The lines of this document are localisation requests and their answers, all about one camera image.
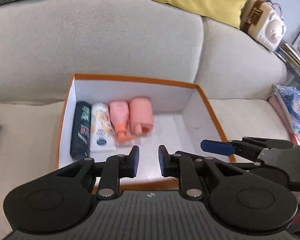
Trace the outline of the dark green shampoo bottle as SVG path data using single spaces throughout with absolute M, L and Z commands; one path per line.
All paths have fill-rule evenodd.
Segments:
M 72 124 L 70 156 L 74 161 L 90 154 L 91 105 L 85 101 L 76 103 Z

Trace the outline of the stack of magazines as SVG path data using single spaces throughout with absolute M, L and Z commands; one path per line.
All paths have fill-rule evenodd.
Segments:
M 300 33 L 292 44 L 282 43 L 275 52 L 300 76 Z

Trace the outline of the beige sofa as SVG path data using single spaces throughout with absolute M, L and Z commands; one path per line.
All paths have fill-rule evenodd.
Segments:
M 74 73 L 200 85 L 228 139 L 289 139 L 268 103 L 287 70 L 224 23 L 151 0 L 25 0 L 0 6 L 0 239 L 11 189 L 55 168 Z

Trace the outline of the white brown handbag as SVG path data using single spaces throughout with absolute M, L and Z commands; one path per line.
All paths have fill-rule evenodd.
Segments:
M 271 0 L 249 0 L 240 29 L 269 51 L 275 51 L 286 32 L 281 6 Z

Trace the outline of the blue floral fabric bag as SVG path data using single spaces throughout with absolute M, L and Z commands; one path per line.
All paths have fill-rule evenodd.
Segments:
M 291 142 L 300 145 L 300 90 L 273 84 L 268 102 L 282 121 Z

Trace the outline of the white lotion tube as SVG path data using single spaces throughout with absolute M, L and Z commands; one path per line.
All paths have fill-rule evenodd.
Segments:
M 114 130 L 110 122 L 109 106 L 98 102 L 91 108 L 90 151 L 112 152 L 116 150 Z

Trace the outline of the orange cardboard box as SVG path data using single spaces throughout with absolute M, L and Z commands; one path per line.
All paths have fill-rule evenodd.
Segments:
M 226 141 L 203 90 L 193 83 L 118 75 L 74 74 L 63 106 L 57 142 L 58 168 L 73 162 L 70 143 L 76 106 L 86 102 L 82 140 L 96 162 L 139 148 L 136 177 L 123 178 L 121 189 L 170 190 L 175 178 L 161 175 L 158 148 L 206 156 L 202 140 Z

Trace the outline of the pink plastic bottle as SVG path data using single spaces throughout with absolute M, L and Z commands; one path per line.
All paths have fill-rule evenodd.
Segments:
M 134 140 L 135 137 L 127 133 L 129 108 L 125 101 L 113 101 L 109 105 L 110 120 L 114 126 L 115 137 L 118 144 Z

